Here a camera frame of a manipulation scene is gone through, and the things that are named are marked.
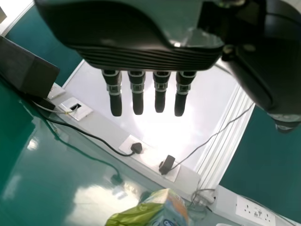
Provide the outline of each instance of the snack package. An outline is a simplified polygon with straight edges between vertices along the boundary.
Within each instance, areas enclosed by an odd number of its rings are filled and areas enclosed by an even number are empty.
[[[188,226],[183,199],[170,189],[153,192],[136,207],[111,216],[106,226]]]

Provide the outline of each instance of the reflective surface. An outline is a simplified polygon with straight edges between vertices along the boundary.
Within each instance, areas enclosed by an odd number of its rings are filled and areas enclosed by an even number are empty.
[[[161,189],[79,133],[50,130],[1,83],[0,95],[0,225],[104,225]]]
[[[182,117],[174,115],[175,72],[169,79],[163,113],[155,111],[155,88],[152,72],[146,72],[142,115],[134,114],[127,72],[122,72],[121,117],[114,117],[111,114],[110,99],[101,70],[84,63],[65,89],[136,138],[159,149],[162,156],[170,154],[180,161],[213,134],[225,113],[236,84],[234,78],[216,67],[198,72],[191,84]],[[203,149],[205,147],[200,148],[183,164],[193,170]]]

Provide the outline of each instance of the power outlet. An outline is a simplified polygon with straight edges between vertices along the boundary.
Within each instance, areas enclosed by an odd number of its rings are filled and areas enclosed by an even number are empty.
[[[236,214],[262,226],[276,226],[275,214],[239,195],[236,202]]]

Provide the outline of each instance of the wall plate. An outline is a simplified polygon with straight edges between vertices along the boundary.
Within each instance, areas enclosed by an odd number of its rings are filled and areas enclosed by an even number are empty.
[[[63,109],[65,112],[72,111],[73,107],[76,105],[80,105],[76,111],[69,113],[69,115],[77,121],[82,120],[87,115],[92,113],[92,109],[85,105],[83,102],[79,101],[78,99],[71,97],[70,99],[62,102],[59,107]]]
[[[128,138],[121,144],[121,146],[119,147],[119,150],[121,150],[122,152],[124,152],[126,154],[131,154],[132,153],[132,150],[131,150],[132,144],[138,143],[138,142],[142,144],[143,152],[141,154],[134,154],[131,156],[131,158],[137,160],[144,166],[148,167],[155,173],[159,174],[161,177],[163,177],[167,180],[170,180],[171,182],[174,182],[178,176],[181,166],[178,166],[177,168],[173,169],[172,171],[167,173],[167,175],[161,175],[161,173],[159,172],[159,165],[162,161],[165,160],[165,158],[167,156],[162,156],[162,154],[160,153],[159,150],[147,145],[146,143],[135,138],[132,135],[128,136]]]
[[[274,213],[239,195],[237,196],[235,213],[262,226],[276,226]]]
[[[63,93],[65,93],[66,91],[60,87],[59,85],[57,85],[56,83],[53,83],[52,87],[51,87],[51,90],[48,94],[48,99],[49,100],[52,100],[56,97],[58,97],[59,95],[62,95]]]

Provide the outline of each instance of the robotic hand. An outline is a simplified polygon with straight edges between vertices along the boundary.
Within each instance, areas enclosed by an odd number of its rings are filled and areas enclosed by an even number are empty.
[[[280,131],[291,131],[301,123],[301,15],[285,2],[35,3],[54,35],[90,65],[107,72],[129,71],[137,114],[143,111],[143,106],[139,107],[143,71],[154,71],[157,112],[164,109],[169,72],[178,72],[175,114],[181,116],[195,72],[211,68],[222,56],[240,85],[275,120]],[[119,83],[108,84],[108,91],[120,100],[118,87]],[[121,114],[119,108],[112,112]]]

